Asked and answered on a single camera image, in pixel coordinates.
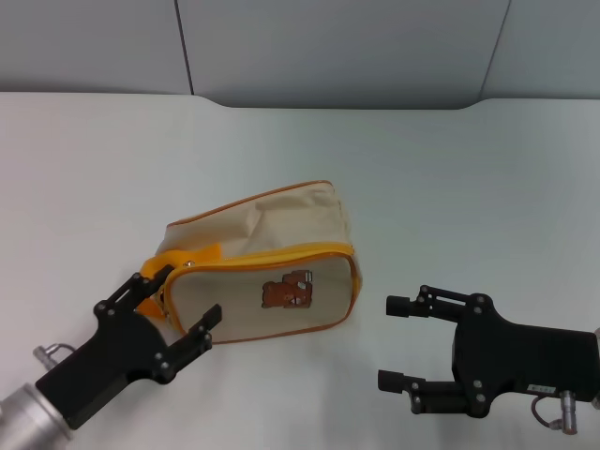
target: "pouch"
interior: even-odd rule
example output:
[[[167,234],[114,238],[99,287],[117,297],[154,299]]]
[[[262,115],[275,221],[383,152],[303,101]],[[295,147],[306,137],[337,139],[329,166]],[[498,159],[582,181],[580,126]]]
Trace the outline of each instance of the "pouch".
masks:
[[[214,343],[307,333],[343,322],[361,288],[349,223],[331,183],[309,182],[167,226],[141,273],[174,270],[138,308],[186,333],[219,303]]]

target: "white tabletop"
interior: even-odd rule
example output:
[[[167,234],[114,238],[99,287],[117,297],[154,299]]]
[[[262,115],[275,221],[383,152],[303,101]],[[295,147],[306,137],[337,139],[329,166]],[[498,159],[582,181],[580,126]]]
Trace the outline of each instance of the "white tabletop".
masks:
[[[452,380],[454,325],[385,316],[421,284],[488,293],[508,320],[600,326],[600,101],[488,100],[461,111],[222,108],[198,97],[0,96],[0,397],[81,345],[92,306],[175,219],[328,179],[350,212],[364,289],[321,333],[218,346],[171,384],[137,382],[72,449],[597,449],[535,422],[529,396],[488,418],[413,415],[377,370]],[[558,400],[540,403],[549,420]]]

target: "gray wall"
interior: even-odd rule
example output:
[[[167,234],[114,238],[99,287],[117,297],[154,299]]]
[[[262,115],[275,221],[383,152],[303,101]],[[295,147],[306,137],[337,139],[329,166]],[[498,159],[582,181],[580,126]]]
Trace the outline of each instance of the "gray wall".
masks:
[[[600,1],[512,0],[484,98],[600,98]]]
[[[600,0],[178,0],[194,92],[230,106],[600,98]],[[175,0],[2,0],[0,90],[189,94]]]
[[[0,89],[189,94],[173,0],[1,0]]]

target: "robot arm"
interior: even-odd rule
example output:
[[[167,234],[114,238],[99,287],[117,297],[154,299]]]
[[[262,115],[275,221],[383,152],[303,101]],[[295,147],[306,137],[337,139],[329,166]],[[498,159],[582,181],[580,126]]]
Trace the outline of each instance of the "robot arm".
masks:
[[[427,382],[380,370],[379,388],[408,392],[412,412],[465,413],[483,418],[505,392],[538,396],[535,417],[548,428],[577,433],[576,401],[600,401],[599,340],[594,333],[518,325],[502,318],[489,296],[422,286],[411,302],[389,296],[386,314],[434,317],[457,324],[452,347],[453,382]],[[562,419],[546,422],[535,411],[540,398],[560,398]]]
[[[141,379],[170,383],[178,371],[212,348],[209,331],[221,321],[211,307],[188,333],[168,346],[156,327],[135,308],[156,293],[173,268],[154,278],[134,274],[107,300],[94,307],[96,333],[56,364],[51,354],[61,344],[37,348],[50,371],[0,402],[0,448],[60,449],[79,428],[129,384]]]

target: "cartoon bear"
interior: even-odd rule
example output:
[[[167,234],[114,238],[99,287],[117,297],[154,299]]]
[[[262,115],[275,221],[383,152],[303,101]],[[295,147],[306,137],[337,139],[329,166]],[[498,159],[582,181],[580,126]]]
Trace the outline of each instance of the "cartoon bear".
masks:
[[[312,302],[312,272],[294,270],[285,274],[280,283],[268,281],[262,285],[262,307],[308,308]]]

